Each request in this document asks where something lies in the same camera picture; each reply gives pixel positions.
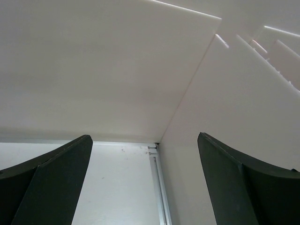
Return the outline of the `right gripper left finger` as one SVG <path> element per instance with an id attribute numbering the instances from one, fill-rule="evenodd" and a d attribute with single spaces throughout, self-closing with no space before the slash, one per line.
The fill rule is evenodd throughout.
<path id="1" fill-rule="evenodd" d="M 83 135 L 0 172 L 2 225 L 72 224 L 93 140 Z"/>

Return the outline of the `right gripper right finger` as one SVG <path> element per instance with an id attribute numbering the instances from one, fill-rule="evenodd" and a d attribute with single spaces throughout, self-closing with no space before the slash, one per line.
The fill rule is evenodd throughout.
<path id="1" fill-rule="evenodd" d="M 207 133 L 197 139 L 218 225 L 298 225 L 300 173 L 237 151 Z"/>

